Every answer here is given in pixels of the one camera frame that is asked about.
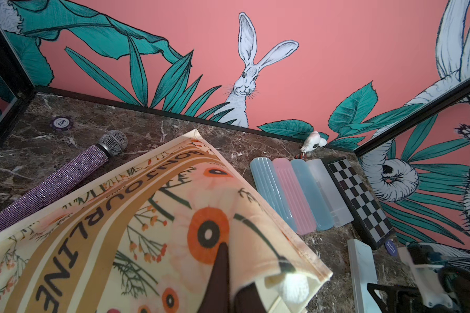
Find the pink pencil case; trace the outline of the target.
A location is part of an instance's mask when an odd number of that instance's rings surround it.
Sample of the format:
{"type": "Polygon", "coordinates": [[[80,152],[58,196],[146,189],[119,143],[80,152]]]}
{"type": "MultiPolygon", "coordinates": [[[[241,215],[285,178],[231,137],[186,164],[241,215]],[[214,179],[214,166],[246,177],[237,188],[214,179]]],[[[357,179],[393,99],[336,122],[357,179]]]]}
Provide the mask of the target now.
{"type": "Polygon", "coordinates": [[[316,231],[317,224],[315,218],[313,217],[290,160],[277,158],[274,159],[272,163],[296,225],[296,233],[298,235],[306,235],[316,231]]]}

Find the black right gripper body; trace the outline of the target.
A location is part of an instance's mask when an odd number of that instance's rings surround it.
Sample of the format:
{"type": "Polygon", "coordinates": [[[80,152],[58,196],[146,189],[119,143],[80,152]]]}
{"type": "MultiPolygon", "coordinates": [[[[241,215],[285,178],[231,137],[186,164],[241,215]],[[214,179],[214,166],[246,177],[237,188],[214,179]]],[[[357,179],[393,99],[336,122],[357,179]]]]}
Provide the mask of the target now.
{"type": "Polygon", "coordinates": [[[398,254],[416,286],[369,282],[367,291],[381,312],[470,312],[470,250],[411,243],[398,254]]]}

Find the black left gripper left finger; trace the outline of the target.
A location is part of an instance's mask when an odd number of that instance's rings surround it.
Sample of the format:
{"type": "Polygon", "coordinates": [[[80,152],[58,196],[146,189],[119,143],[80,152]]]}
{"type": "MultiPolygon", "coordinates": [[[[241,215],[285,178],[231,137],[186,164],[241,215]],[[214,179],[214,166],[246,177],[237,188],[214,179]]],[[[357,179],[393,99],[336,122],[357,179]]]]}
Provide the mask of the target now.
{"type": "Polygon", "coordinates": [[[198,313],[230,312],[228,246],[220,244],[198,313]]]}

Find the translucent white pencil case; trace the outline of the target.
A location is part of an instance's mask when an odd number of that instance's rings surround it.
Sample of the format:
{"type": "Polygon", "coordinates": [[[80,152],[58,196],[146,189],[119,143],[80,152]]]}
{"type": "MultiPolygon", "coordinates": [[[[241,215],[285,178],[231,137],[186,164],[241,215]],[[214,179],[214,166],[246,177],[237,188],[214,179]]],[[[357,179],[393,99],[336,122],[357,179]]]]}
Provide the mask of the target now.
{"type": "Polygon", "coordinates": [[[332,215],[334,227],[339,228],[351,223],[354,218],[321,159],[308,160],[308,165],[327,207],[332,215]]]}

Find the pale mint case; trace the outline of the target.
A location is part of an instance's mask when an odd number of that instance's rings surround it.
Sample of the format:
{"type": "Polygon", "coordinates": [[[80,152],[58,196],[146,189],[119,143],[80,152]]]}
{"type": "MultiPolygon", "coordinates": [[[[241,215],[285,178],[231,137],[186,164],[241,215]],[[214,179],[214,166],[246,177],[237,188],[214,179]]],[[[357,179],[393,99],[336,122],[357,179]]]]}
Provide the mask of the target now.
{"type": "Polygon", "coordinates": [[[372,248],[357,240],[347,241],[355,312],[381,313],[379,305],[368,292],[368,284],[377,284],[372,248]]]}

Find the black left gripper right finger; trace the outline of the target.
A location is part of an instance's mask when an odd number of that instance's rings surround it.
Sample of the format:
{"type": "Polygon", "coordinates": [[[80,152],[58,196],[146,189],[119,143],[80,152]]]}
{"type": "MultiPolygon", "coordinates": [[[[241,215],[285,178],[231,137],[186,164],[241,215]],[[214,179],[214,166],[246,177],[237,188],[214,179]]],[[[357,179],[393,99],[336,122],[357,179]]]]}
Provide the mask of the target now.
{"type": "Polygon", "coordinates": [[[266,313],[256,284],[242,288],[234,298],[235,313],[266,313]]]}

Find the cream floral canvas tote bag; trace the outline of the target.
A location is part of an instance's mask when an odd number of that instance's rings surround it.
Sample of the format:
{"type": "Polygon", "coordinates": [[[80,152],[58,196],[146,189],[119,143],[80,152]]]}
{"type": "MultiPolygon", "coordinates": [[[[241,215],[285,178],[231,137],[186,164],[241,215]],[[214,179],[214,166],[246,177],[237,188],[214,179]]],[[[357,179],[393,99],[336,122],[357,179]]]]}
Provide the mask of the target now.
{"type": "Polygon", "coordinates": [[[230,312],[258,282],[301,312],[332,277],[192,130],[0,232],[0,312],[198,312],[222,243],[230,312]]]}

